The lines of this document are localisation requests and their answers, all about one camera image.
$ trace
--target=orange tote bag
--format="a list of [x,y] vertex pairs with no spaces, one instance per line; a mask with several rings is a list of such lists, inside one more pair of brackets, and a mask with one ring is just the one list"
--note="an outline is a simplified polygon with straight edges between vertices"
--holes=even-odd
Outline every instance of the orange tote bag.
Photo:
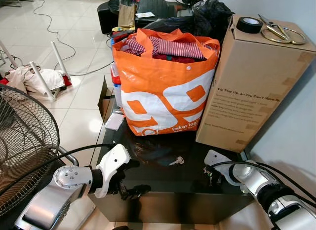
[[[128,126],[137,136],[197,130],[219,57],[219,41],[194,37],[179,29],[169,34],[138,29],[129,38],[134,35],[145,48],[141,56],[120,51],[125,41],[112,47]],[[153,59],[150,36],[195,42],[206,60],[184,64]]]

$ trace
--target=black tape roll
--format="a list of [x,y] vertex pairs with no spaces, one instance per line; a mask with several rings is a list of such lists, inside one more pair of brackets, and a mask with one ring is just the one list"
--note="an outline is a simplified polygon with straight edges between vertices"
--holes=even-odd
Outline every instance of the black tape roll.
[[236,28],[245,33],[257,34],[260,32],[262,25],[263,23],[258,19],[251,17],[240,17],[238,19]]

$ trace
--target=scissors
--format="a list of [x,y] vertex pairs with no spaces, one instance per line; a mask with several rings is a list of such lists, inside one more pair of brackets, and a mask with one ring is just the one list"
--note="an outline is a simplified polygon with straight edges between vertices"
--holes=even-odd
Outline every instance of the scissors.
[[[269,19],[265,18],[264,16],[258,14],[259,17],[261,18],[261,20],[266,24],[267,28],[263,29],[261,31],[261,34],[263,37],[265,37],[266,39],[270,40],[270,41],[275,41],[275,42],[279,42],[279,43],[291,43],[294,45],[302,45],[306,43],[306,38],[303,34],[299,33],[298,31],[294,30],[294,29],[289,29],[287,27],[283,27],[280,26],[279,24],[275,24],[273,21],[270,21]],[[286,32],[285,30],[289,30],[292,31],[296,34],[298,34],[303,40],[302,41],[295,41],[293,40]],[[270,36],[268,36],[265,32],[266,31],[270,31],[272,33],[274,33],[275,35],[277,35],[279,38],[281,39],[275,39],[272,38]]]

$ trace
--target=white cloth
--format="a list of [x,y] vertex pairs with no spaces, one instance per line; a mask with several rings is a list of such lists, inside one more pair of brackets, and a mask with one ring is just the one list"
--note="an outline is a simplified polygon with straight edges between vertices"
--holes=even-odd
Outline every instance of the white cloth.
[[[45,86],[42,84],[38,75],[31,72],[32,67],[20,66],[15,70],[9,71],[5,78],[9,81],[8,86],[22,90],[23,92],[39,92],[44,95],[46,93]],[[41,69],[41,76],[49,90],[65,86],[62,71],[55,71],[51,69]]]

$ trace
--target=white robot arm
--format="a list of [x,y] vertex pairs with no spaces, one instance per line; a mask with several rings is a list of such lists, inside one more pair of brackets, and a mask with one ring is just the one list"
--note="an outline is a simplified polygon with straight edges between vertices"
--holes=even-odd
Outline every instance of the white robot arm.
[[97,198],[104,197],[111,178],[129,161],[128,151],[118,144],[103,156],[95,170],[90,167],[60,167],[51,182],[32,198],[16,220],[15,227],[22,230],[56,229],[70,203],[88,193],[94,193]]
[[[226,161],[231,160],[210,150],[204,163],[212,166]],[[268,172],[247,164],[226,164],[214,169],[222,173],[230,184],[252,194],[268,214],[274,230],[316,229],[316,214],[312,209],[296,197],[290,187],[278,182]]]

